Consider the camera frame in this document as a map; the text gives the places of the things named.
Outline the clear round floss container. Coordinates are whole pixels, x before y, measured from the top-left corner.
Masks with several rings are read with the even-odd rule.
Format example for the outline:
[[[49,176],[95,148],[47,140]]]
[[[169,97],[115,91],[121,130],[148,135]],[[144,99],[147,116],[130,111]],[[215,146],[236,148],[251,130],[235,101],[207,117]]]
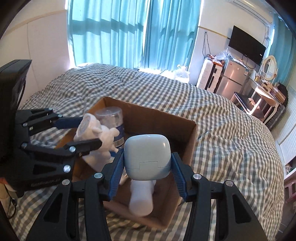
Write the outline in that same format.
[[[114,145],[116,148],[122,148],[125,144],[122,109],[117,106],[111,106],[96,111],[94,115],[102,125],[107,126],[109,129],[116,128],[119,131],[119,136],[114,138]]]

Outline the white suitcase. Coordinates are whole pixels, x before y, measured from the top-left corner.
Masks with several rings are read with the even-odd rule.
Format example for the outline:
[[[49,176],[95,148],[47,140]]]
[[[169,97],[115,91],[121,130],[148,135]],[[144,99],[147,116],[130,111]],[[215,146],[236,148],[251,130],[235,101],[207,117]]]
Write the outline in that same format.
[[[220,61],[204,59],[196,87],[209,92],[214,92],[222,69],[223,65]]]

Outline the narrow teal corner curtain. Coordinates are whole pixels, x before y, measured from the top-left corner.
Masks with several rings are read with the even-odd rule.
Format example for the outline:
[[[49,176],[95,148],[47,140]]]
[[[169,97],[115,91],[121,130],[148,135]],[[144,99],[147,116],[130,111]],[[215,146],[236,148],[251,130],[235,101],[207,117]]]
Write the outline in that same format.
[[[278,72],[274,81],[287,86],[295,66],[295,37],[278,14],[274,14],[273,23],[274,37],[269,54],[277,62]]]

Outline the grey checkered bed duvet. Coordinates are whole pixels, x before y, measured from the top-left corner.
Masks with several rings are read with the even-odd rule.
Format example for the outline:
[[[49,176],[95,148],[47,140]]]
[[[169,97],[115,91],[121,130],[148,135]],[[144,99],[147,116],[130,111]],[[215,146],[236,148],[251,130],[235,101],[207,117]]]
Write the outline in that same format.
[[[268,240],[275,240],[284,204],[283,167],[269,129],[228,99],[161,75],[105,64],[68,70],[28,99],[21,109],[53,108],[82,116],[102,97],[111,97],[187,118],[197,124],[191,166],[208,180],[232,180],[257,216]],[[25,192],[10,220],[25,240],[56,186]],[[107,211],[112,240],[183,240],[190,203],[177,208],[160,231]]]

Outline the large teal window curtain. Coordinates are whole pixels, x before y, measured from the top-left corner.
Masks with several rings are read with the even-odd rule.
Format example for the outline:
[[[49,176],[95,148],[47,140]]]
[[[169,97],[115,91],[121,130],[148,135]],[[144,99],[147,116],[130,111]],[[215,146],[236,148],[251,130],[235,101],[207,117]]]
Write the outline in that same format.
[[[193,54],[200,1],[69,1],[75,65],[176,70]]]

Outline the white oval vanity mirror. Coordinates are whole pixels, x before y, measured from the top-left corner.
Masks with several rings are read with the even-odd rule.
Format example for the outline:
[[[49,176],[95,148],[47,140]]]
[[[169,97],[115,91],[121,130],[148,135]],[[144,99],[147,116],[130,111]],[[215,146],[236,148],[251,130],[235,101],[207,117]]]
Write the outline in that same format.
[[[273,55],[269,55],[262,63],[262,71],[264,73],[264,80],[273,80],[278,72],[276,59]]]

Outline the silver mini fridge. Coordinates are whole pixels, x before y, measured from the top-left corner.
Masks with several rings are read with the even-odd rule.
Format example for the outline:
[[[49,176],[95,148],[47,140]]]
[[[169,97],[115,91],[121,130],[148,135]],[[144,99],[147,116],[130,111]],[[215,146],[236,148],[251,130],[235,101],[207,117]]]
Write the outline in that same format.
[[[230,100],[234,92],[240,92],[247,73],[245,65],[234,59],[227,59],[214,92]]]

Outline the black bag on dresser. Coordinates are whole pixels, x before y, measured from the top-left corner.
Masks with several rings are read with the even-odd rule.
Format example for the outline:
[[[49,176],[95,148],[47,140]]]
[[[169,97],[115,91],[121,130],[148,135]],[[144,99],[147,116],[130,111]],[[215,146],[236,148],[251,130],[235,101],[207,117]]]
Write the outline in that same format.
[[[281,104],[284,105],[284,107],[287,107],[287,103],[288,103],[288,91],[286,86],[284,86],[283,84],[279,83],[277,86],[278,89],[278,99],[280,100]]]

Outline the white wall air conditioner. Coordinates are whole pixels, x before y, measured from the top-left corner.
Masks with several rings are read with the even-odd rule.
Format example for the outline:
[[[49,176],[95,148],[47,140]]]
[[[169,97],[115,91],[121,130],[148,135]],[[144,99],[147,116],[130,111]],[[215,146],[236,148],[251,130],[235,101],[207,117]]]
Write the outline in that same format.
[[[258,20],[262,21],[266,25],[271,25],[273,23],[273,12],[270,10],[266,4],[260,1],[229,1],[233,5],[243,9],[249,14],[256,17]]]

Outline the clear plastic bag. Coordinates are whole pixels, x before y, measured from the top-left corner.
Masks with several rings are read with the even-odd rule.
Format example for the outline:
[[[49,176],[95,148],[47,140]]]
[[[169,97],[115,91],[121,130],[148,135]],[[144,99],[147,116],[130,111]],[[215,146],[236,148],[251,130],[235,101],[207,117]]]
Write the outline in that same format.
[[[177,69],[173,71],[174,80],[179,82],[189,82],[189,71],[187,71],[186,66],[177,65]]]

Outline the dark cushioned stool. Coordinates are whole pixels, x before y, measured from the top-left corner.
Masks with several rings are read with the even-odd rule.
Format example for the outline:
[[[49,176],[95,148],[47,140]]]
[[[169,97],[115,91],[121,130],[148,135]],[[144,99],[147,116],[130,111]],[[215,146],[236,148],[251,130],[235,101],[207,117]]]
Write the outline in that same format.
[[[261,121],[264,119],[264,114],[259,108],[261,100],[259,100],[258,104],[252,104],[249,97],[238,92],[234,92],[233,96],[231,97],[231,101],[236,105],[241,106],[246,114],[254,116]]]

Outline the black wall television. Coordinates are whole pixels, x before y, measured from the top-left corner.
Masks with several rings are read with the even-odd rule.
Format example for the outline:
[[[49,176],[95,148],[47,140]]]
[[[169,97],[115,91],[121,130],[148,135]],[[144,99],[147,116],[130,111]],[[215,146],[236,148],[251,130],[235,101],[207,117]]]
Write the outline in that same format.
[[[236,26],[233,26],[228,45],[257,65],[261,64],[266,51],[263,44]]]

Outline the white dressing table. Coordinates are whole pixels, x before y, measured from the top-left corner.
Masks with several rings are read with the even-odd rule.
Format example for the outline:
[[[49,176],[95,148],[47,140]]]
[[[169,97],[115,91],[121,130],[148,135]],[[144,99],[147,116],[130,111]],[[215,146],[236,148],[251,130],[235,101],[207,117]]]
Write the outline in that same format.
[[[261,121],[266,125],[274,117],[279,109],[280,113],[282,113],[285,109],[285,106],[272,93],[266,91],[258,82],[250,79],[249,84],[254,90],[252,97],[255,94],[258,94],[260,96],[259,100],[255,104],[255,107],[251,110],[250,113],[254,114],[255,109],[260,106],[262,101],[265,101],[266,105],[269,106],[269,108],[264,113],[264,117]]]

